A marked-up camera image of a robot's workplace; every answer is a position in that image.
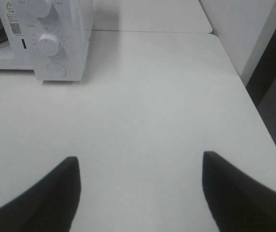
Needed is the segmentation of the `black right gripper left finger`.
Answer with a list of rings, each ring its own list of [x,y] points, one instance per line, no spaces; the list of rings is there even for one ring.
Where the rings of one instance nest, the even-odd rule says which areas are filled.
[[[67,157],[27,191],[0,207],[0,232],[68,232],[81,194],[77,157]]]

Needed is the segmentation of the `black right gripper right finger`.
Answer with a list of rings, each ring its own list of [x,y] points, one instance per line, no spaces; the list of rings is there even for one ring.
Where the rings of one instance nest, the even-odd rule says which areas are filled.
[[[276,191],[205,151],[202,188],[221,232],[276,232]]]

